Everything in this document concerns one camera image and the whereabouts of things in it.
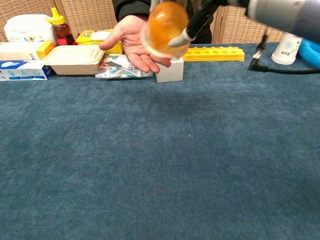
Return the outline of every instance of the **snack package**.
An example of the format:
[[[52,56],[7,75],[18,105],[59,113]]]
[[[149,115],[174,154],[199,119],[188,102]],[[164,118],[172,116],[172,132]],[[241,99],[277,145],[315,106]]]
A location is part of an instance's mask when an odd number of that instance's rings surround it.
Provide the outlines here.
[[[134,67],[127,56],[122,54],[106,56],[95,77],[99,79],[130,79],[151,77],[152,75],[152,71],[145,73]]]
[[[106,30],[85,30],[79,34],[75,42],[78,45],[99,45],[106,38],[110,36],[112,29]],[[119,41],[113,48],[105,51],[106,55],[109,54],[123,54],[124,50],[121,41]]]

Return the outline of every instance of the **black cable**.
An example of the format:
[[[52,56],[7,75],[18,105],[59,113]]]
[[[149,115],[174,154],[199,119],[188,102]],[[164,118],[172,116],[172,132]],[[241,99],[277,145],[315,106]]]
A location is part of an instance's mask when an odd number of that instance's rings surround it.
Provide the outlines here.
[[[256,71],[256,72],[263,72],[263,73],[278,73],[278,74],[320,74],[320,68],[315,69],[303,69],[303,70],[285,70],[285,69],[275,69],[269,68],[267,66],[262,65],[251,65],[249,70]]]
[[[285,70],[285,69],[275,69],[269,68],[267,66],[259,65],[261,56],[263,55],[266,49],[266,42],[268,39],[268,27],[266,27],[263,34],[262,40],[259,45],[256,47],[256,53],[252,57],[252,61],[249,66],[249,70],[263,73],[278,73],[278,74],[320,74],[320,68],[314,69],[303,69],[303,70]]]

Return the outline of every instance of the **plastic bag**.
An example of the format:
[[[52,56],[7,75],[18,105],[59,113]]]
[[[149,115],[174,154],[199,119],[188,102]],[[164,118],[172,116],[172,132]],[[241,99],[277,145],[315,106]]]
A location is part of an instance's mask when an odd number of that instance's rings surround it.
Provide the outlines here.
[[[153,72],[145,73],[134,67],[126,55],[109,55],[103,59],[95,75],[99,79],[130,79],[151,77]]]

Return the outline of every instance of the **hand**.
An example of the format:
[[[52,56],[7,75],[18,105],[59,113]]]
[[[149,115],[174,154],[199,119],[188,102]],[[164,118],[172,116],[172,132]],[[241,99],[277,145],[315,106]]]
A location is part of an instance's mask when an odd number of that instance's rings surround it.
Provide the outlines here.
[[[146,26],[147,17],[138,15],[128,15],[124,17],[117,25],[114,26],[110,36],[100,44],[102,50],[113,48],[119,41],[128,60],[136,68],[148,73],[150,71],[159,73],[160,68],[156,63],[170,67],[171,62],[167,58],[162,58],[150,54],[142,45],[140,34]]]

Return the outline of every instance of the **tissue box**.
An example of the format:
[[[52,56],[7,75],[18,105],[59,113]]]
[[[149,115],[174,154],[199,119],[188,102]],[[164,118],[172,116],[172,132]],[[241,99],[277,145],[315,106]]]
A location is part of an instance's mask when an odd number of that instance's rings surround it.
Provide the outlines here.
[[[179,59],[172,59],[171,66],[166,67],[158,64],[160,72],[156,74],[156,81],[158,83],[169,83],[182,81],[184,78],[184,60],[182,57]]]
[[[48,80],[53,73],[43,60],[0,61],[0,82]]]

